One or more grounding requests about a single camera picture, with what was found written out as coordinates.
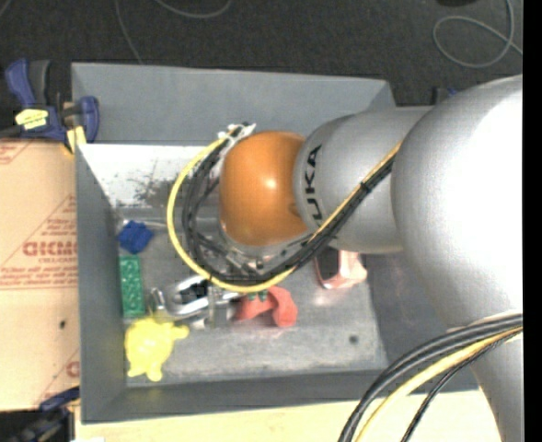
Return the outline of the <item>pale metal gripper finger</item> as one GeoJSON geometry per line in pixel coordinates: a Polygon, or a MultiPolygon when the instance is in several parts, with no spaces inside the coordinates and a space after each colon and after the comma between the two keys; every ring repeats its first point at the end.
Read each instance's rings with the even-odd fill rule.
{"type": "Polygon", "coordinates": [[[209,305],[206,301],[168,303],[166,312],[175,326],[188,326],[191,329],[209,327],[209,305]]]}
{"type": "Polygon", "coordinates": [[[167,299],[198,299],[206,296],[206,281],[199,275],[169,285],[166,288],[167,299]]]}

